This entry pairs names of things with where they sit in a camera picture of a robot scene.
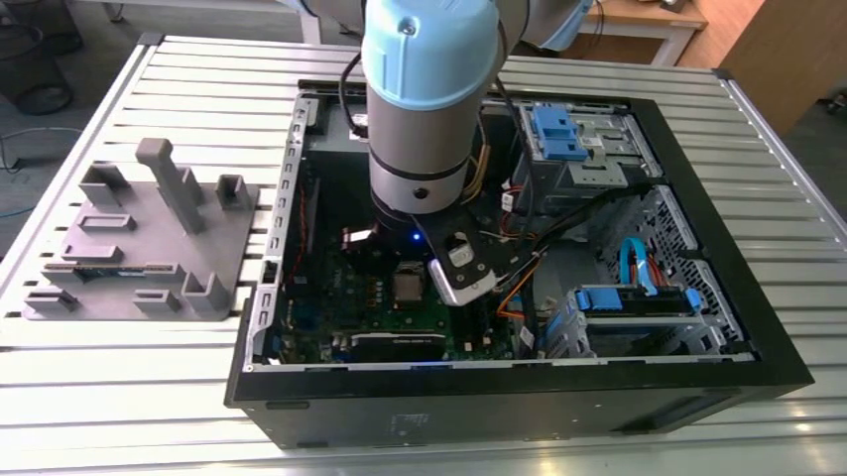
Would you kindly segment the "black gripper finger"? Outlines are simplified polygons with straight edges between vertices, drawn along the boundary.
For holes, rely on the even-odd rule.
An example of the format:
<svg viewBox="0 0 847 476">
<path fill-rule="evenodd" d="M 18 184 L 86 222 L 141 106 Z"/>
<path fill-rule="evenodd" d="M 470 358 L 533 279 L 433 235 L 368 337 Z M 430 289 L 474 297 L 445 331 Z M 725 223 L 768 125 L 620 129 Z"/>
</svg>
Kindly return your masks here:
<svg viewBox="0 0 847 476">
<path fill-rule="evenodd" d="M 341 251 L 346 254 L 361 253 L 368 247 L 376 243 L 377 228 L 344 227 L 341 229 Z"/>
</svg>

